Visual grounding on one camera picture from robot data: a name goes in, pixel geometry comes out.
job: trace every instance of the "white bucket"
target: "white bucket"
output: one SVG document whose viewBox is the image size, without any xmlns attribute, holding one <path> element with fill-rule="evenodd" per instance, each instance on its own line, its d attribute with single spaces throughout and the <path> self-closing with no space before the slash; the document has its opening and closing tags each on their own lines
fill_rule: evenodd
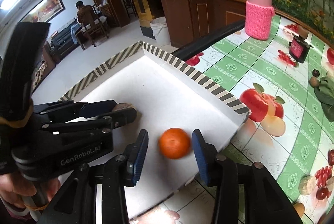
<svg viewBox="0 0 334 224">
<path fill-rule="evenodd" d="M 153 36 L 159 46 L 170 44 L 170 37 L 165 17 L 153 19 L 150 22 L 150 25 L 153 30 Z"/>
</svg>

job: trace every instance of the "human hand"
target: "human hand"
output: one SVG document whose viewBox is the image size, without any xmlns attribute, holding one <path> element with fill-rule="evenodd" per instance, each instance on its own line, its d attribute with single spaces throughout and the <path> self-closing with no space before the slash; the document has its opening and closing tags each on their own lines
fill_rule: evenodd
<svg viewBox="0 0 334 224">
<path fill-rule="evenodd" d="M 49 202 L 60 186 L 61 184 L 57 178 L 41 183 L 41 187 L 46 192 Z M 8 203 L 18 208 L 25 208 L 26 206 L 21 196 L 30 197 L 35 194 L 36 188 L 33 183 L 25 179 L 19 171 L 0 175 L 0 196 Z"/>
</svg>

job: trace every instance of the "black and white striped border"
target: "black and white striped border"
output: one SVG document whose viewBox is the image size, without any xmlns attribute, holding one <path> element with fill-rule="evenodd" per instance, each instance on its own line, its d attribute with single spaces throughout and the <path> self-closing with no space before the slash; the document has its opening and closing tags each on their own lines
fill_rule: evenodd
<svg viewBox="0 0 334 224">
<path fill-rule="evenodd" d="M 211 80 L 208 76 L 204 75 L 202 72 L 196 70 L 181 59 L 166 51 L 163 51 L 162 49 L 159 49 L 146 42 L 143 42 L 142 45 L 143 49 L 166 61 L 173 67 L 177 68 L 178 70 L 192 78 L 195 82 L 197 82 L 209 92 L 214 94 L 217 98 L 219 98 L 222 102 L 224 102 L 227 106 L 232 108 L 238 114 L 249 113 L 249 108 L 245 104 L 243 104 L 240 100 L 233 96 L 229 91 Z"/>
<path fill-rule="evenodd" d="M 81 79 L 75 86 L 73 86 L 65 95 L 63 95 L 59 101 L 68 101 L 73 99 L 77 94 L 79 94 L 83 89 L 85 89 L 89 84 L 94 82 L 98 77 L 102 76 L 108 70 L 112 69 L 115 65 L 122 62 L 124 59 L 132 56 L 141 49 L 141 42 L 138 41 L 132 44 L 128 48 L 122 50 L 121 52 L 115 54 L 109 60 L 105 61 L 103 64 L 94 69 L 86 77 Z"/>
</svg>

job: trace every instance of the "pink bottle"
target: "pink bottle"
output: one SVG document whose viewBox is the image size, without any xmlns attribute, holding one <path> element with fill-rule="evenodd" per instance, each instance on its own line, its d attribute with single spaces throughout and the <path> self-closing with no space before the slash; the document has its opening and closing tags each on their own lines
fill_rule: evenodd
<svg viewBox="0 0 334 224">
<path fill-rule="evenodd" d="M 274 15 L 272 0 L 247 0 L 246 33 L 259 40 L 267 40 Z"/>
</svg>

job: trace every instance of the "black container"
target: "black container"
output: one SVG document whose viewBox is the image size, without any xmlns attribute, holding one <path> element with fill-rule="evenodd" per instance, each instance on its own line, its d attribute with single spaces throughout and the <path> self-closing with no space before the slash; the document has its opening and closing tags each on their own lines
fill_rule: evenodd
<svg viewBox="0 0 334 224">
<path fill-rule="evenodd" d="M 299 63 L 304 63 L 307 54 L 310 51 L 311 45 L 305 42 L 308 37 L 309 32 L 305 30 L 302 26 L 298 27 L 299 36 L 294 36 L 292 42 L 289 44 L 289 54 Z"/>
</svg>

